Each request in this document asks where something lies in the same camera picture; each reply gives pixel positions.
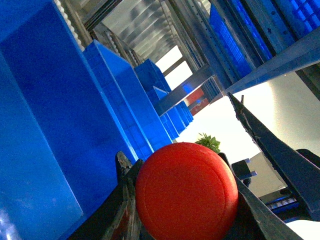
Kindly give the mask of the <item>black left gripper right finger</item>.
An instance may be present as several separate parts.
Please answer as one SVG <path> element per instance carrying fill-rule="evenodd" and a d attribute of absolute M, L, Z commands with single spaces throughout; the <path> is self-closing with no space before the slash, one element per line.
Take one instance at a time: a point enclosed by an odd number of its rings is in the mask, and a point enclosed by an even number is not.
<path fill-rule="evenodd" d="M 304 155 L 277 138 L 237 98 L 228 94 L 236 118 L 279 173 L 294 202 L 271 209 L 236 177 L 239 205 L 226 240 L 299 240 L 286 220 L 320 220 L 320 169 Z"/>

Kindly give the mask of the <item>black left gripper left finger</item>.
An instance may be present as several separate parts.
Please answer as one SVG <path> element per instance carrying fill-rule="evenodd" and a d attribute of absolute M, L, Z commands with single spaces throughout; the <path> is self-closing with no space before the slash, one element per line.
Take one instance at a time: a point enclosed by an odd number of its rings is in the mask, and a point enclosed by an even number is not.
<path fill-rule="evenodd" d="M 136 208 L 136 181 L 144 162 L 134 164 L 124 152 L 115 155 L 117 186 L 69 240 L 139 240 L 142 222 Z"/>

